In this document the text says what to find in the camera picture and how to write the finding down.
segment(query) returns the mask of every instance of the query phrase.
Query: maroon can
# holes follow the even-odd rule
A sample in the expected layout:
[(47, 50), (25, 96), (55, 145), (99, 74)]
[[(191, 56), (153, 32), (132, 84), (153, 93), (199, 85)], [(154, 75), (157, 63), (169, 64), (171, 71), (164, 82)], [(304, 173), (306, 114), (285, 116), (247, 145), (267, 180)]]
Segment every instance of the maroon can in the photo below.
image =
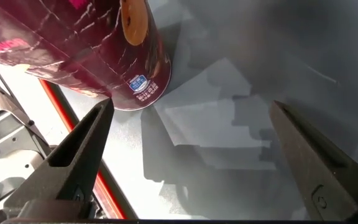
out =
[(0, 0), (0, 63), (119, 110), (151, 105), (171, 75), (146, 0)]

